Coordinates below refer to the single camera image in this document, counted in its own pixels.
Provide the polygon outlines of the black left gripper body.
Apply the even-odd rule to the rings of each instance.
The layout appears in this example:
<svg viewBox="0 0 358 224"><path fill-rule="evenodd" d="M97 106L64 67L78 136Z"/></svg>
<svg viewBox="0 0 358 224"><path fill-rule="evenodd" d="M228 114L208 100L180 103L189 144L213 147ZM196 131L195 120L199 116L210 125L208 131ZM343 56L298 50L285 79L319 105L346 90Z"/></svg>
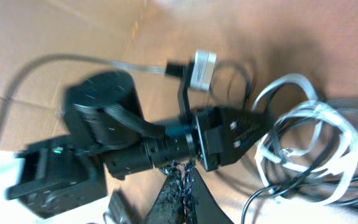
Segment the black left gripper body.
<svg viewBox="0 0 358 224"><path fill-rule="evenodd" d="M189 117L164 121L162 139L144 140L154 167L170 162L197 159L206 171L236 163L272 128L267 113L226 106L193 110Z"/></svg>

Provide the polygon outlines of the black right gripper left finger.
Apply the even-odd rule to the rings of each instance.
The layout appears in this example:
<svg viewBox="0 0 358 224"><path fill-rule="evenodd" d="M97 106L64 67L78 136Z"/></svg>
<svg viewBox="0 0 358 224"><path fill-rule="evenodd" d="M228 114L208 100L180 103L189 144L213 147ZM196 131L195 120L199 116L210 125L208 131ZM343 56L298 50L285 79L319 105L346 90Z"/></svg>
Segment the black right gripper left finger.
<svg viewBox="0 0 358 224"><path fill-rule="evenodd" d="M185 208L183 204L183 181L179 169L180 163L169 162L159 170L166 179L143 220L146 224L182 224L185 223Z"/></svg>

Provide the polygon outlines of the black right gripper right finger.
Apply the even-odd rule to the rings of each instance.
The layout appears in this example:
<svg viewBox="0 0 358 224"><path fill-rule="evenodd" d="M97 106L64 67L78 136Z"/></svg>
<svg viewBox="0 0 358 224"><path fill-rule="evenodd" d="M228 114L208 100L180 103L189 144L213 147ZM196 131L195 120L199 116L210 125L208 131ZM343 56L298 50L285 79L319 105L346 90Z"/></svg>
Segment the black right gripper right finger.
<svg viewBox="0 0 358 224"><path fill-rule="evenodd" d="M194 160L185 164L185 214L186 223L233 224L215 201Z"/></svg>

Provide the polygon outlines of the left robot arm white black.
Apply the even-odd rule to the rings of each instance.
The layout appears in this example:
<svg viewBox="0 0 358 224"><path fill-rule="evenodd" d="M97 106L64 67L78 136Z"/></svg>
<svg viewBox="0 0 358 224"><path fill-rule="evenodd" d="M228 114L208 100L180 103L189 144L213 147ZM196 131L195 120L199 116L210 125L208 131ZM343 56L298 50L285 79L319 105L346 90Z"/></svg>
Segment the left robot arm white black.
<svg viewBox="0 0 358 224"><path fill-rule="evenodd" d="M236 163L272 127L268 116L228 106L206 106L150 123L143 117L132 76L95 73L69 86L63 98L68 134L29 144L8 200L50 218L103 198L106 174L127 175L188 159L205 170Z"/></svg>

